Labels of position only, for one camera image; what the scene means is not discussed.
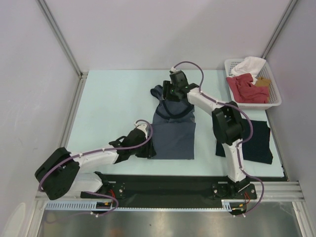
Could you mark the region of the blue-grey tank top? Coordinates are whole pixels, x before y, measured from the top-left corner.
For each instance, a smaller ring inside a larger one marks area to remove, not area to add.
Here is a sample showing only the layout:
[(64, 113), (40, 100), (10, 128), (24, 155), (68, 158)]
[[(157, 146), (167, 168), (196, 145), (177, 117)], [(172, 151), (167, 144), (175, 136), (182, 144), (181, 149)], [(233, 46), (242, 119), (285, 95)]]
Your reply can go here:
[(192, 160), (195, 142), (195, 108), (186, 100), (164, 100), (162, 86), (150, 90), (159, 104), (153, 116), (153, 146), (156, 160)]

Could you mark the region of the navy jersey tank top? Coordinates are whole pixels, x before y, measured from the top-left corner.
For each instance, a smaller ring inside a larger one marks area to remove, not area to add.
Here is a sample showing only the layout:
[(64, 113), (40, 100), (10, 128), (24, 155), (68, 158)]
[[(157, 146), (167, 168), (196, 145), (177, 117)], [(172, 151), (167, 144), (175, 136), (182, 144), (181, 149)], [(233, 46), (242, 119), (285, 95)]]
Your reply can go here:
[[(246, 119), (242, 119), (244, 131), (242, 133), (242, 139), (245, 140), (249, 137), (250, 127)], [(270, 133), (271, 129), (268, 127), (266, 121), (251, 120), (253, 126), (253, 134), (249, 141), (242, 144), (243, 159), (263, 164), (272, 164), (273, 155), (270, 150)], [(228, 133), (224, 135), (233, 135), (233, 138), (240, 138), (241, 133), (234, 132), (234, 128), (229, 129)], [(216, 143), (215, 154), (220, 157), (225, 157), (225, 151), (223, 144), (220, 141)]]

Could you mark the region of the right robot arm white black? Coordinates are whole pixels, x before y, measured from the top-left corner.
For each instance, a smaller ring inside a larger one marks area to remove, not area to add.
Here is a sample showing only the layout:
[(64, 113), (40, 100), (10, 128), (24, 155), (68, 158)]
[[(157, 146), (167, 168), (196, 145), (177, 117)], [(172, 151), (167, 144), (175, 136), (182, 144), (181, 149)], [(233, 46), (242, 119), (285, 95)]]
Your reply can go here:
[(169, 76), (170, 81), (163, 82), (163, 99), (174, 102), (187, 101), (212, 117), (214, 136), (223, 145), (227, 159), (227, 176), (231, 182), (228, 185), (228, 193), (233, 198), (241, 197), (250, 185), (243, 168), (242, 110), (233, 101), (225, 103), (204, 94), (200, 86), (188, 83), (186, 75), (181, 70), (172, 68)]

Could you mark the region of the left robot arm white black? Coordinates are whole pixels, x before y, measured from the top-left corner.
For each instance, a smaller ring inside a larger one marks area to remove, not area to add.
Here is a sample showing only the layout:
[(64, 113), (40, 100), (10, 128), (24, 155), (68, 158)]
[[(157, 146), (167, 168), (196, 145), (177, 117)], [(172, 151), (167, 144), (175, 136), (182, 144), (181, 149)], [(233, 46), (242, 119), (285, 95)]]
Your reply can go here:
[(38, 191), (50, 200), (57, 200), (68, 192), (80, 192), (83, 198), (112, 195), (111, 184), (97, 168), (122, 163), (132, 156), (151, 158), (156, 154), (152, 135), (152, 126), (141, 124), (98, 150), (72, 155), (60, 147), (35, 172)]

